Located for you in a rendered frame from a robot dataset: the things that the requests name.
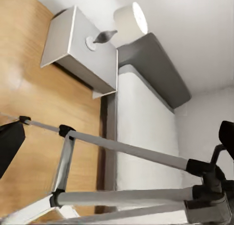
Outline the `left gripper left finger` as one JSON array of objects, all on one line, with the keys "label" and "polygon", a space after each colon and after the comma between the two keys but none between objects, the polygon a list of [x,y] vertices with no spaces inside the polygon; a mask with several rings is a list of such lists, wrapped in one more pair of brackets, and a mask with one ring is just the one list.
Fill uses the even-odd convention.
[{"label": "left gripper left finger", "polygon": [[0,179],[25,140],[21,121],[0,126]]}]

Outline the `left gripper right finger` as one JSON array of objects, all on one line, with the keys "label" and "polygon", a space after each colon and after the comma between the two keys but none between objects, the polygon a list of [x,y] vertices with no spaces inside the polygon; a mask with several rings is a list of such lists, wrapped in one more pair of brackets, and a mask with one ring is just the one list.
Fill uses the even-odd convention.
[{"label": "left gripper right finger", "polygon": [[234,123],[224,120],[220,126],[218,137],[234,159]]}]

